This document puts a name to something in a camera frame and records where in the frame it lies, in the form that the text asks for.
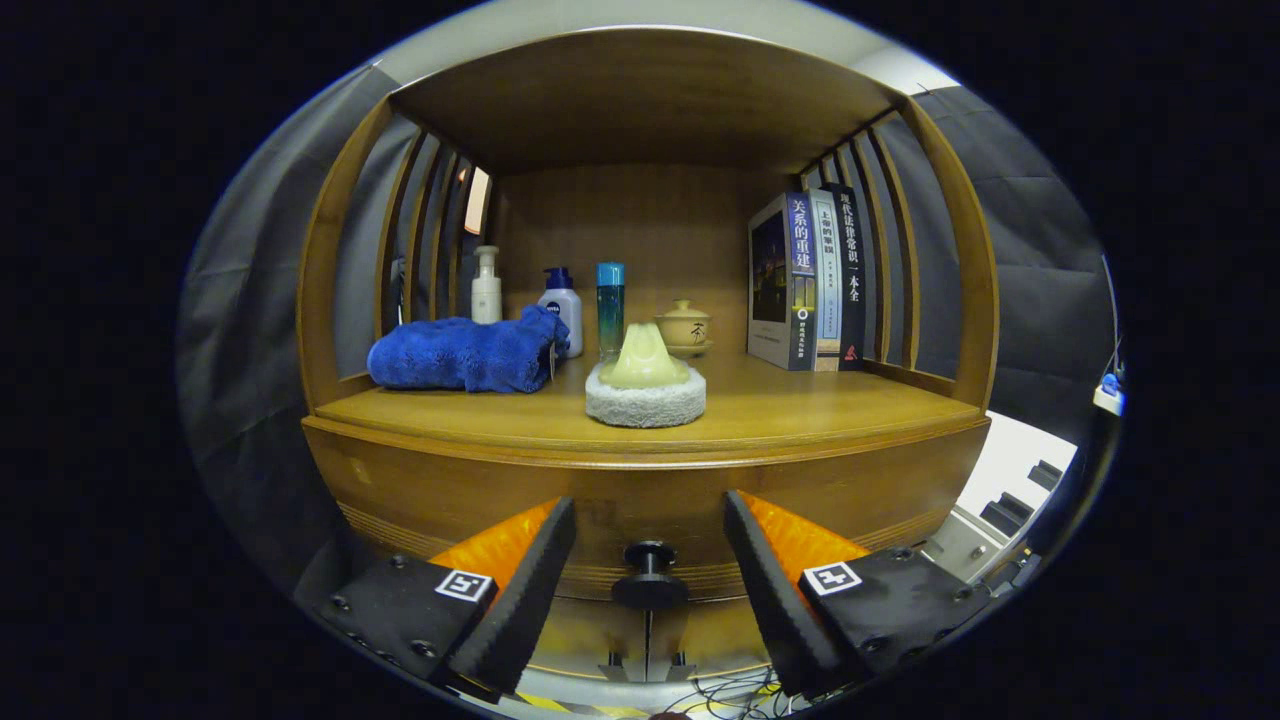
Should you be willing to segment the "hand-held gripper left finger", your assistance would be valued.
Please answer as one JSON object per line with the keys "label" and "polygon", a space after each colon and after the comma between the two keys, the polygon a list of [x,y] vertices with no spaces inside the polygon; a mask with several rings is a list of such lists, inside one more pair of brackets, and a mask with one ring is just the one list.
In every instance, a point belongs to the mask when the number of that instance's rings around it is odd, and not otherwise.
{"label": "hand-held gripper left finger", "polygon": [[559,497],[435,555],[396,553],[321,594],[338,635],[440,689],[498,701],[515,692],[576,538]]}

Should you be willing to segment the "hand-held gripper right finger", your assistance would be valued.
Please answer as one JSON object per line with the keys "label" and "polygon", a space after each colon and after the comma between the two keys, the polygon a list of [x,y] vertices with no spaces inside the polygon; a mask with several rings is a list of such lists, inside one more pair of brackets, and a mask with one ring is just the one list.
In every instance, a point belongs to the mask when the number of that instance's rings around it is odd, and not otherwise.
{"label": "hand-held gripper right finger", "polygon": [[787,694],[814,698],[892,673],[991,602],[906,546],[870,551],[739,489],[724,533]]}

